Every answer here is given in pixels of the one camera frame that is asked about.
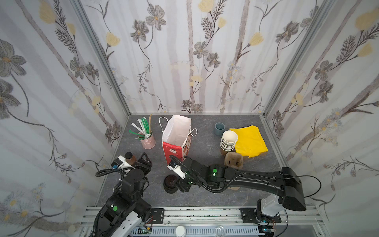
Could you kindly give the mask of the brown syrup bottle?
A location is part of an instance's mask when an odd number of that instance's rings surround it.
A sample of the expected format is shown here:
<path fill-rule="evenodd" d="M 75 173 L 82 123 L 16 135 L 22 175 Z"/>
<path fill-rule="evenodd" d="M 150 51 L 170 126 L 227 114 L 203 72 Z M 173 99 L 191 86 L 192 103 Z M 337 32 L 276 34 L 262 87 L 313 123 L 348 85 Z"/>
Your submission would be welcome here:
<path fill-rule="evenodd" d="M 137 162 L 136 157 L 131 152 L 125 153 L 124 157 L 125 161 L 131 166 L 133 166 Z"/>

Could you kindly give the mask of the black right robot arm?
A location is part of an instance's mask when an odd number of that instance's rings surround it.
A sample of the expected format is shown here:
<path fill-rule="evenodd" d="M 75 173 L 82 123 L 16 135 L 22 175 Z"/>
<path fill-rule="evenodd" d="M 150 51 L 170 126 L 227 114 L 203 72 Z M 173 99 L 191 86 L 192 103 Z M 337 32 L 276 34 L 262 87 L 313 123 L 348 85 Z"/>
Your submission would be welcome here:
<path fill-rule="evenodd" d="M 189 157 L 181 160 L 175 156 L 170 156 L 167 167 L 178 175 L 175 187 L 181 192 L 188 192 L 194 185 L 215 194 L 233 187 L 268 192 L 268 197 L 257 202 L 259 221 L 272 220 L 283 210 L 307 210 L 302 176 L 289 167 L 272 172 L 247 171 L 226 165 L 205 166 Z"/>

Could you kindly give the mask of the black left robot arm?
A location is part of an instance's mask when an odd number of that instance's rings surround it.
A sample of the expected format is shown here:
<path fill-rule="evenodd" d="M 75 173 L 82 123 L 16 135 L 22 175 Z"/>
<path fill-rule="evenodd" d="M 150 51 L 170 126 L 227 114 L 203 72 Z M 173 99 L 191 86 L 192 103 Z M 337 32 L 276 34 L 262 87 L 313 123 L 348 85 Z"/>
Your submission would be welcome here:
<path fill-rule="evenodd" d="M 143 200 L 145 184 L 149 184 L 146 175 L 151 171 L 152 162 L 146 153 L 133 164 L 119 156 L 110 169 L 96 172 L 96 177 L 112 173 L 120 175 L 113 194 L 95 217 L 91 237 L 129 237 L 134 228 L 143 222 L 152 220 L 152 206 Z"/>

